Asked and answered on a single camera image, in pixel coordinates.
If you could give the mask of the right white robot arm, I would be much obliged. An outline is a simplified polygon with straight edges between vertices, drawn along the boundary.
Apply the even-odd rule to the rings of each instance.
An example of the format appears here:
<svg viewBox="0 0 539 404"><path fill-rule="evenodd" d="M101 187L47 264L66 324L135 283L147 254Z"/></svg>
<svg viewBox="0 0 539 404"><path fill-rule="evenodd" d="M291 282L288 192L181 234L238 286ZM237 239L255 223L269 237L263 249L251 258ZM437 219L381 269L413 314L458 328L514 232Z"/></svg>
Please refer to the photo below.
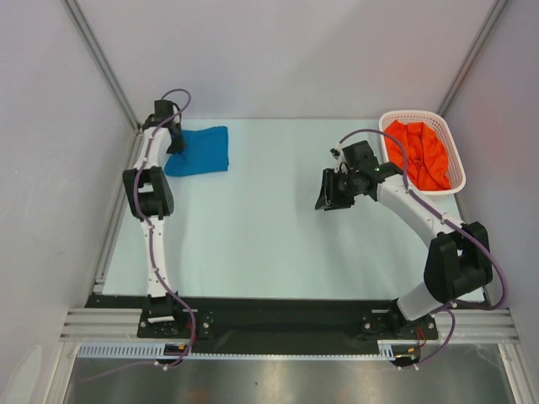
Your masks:
<svg viewBox="0 0 539 404"><path fill-rule="evenodd" d="M368 196L391 210L428 249L422 281L392 302L390 331L407 338L423 317L493 280L488 233L478 222L454 223L415 188L393 162L379 163L367 141L331 149L336 164L323 170L316 210L342 210Z"/></svg>

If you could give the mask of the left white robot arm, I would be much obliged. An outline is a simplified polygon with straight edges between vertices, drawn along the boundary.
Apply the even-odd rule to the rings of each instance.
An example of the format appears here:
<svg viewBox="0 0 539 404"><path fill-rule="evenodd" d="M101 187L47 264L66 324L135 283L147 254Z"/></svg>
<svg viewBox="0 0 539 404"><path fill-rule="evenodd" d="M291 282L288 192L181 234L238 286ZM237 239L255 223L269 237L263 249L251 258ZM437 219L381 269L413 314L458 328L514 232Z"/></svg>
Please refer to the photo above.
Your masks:
<svg viewBox="0 0 539 404"><path fill-rule="evenodd" d="M168 337L178 336L185 316L173 297L166 268L164 230L174 211L172 189L164 172L167 155L182 146L181 112L176 103L161 98L141 127L142 144L133 168L122 173L129 209L142 228L147 252L147 292L141 328L156 326Z"/></svg>

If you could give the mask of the blue t shirt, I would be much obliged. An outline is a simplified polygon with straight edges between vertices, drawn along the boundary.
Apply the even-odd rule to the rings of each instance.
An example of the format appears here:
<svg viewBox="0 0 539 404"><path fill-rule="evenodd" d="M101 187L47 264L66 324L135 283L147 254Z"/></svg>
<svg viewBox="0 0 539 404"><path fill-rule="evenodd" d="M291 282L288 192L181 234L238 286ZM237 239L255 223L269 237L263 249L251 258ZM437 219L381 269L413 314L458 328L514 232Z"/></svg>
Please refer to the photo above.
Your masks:
<svg viewBox="0 0 539 404"><path fill-rule="evenodd" d="M164 166L167 176L179 178L228 170L229 136L226 126L184 130L183 137L184 149L172 154Z"/></svg>

